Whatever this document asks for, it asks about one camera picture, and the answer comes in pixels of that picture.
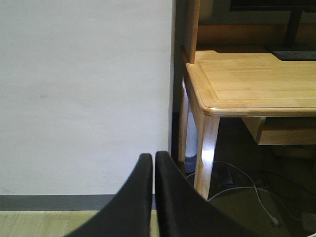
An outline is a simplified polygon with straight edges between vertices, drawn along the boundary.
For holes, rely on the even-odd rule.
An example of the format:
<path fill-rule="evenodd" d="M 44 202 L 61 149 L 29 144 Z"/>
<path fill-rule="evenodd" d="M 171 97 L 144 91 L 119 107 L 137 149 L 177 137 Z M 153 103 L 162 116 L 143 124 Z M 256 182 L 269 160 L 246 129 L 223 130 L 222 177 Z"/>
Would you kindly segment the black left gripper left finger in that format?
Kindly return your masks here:
<path fill-rule="evenodd" d="M 153 201 L 153 159 L 141 154 L 130 176 L 96 215 L 68 237 L 148 237 Z"/>

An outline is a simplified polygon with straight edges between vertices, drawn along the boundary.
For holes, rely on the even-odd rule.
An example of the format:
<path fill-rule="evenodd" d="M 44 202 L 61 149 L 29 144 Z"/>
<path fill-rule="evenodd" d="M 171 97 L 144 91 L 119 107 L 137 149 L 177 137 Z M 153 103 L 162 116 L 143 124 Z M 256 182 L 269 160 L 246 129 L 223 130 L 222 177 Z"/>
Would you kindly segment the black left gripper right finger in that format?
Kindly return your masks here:
<path fill-rule="evenodd" d="M 155 155 L 155 193 L 162 237 L 253 237 L 212 207 L 181 173 L 167 151 Z"/>

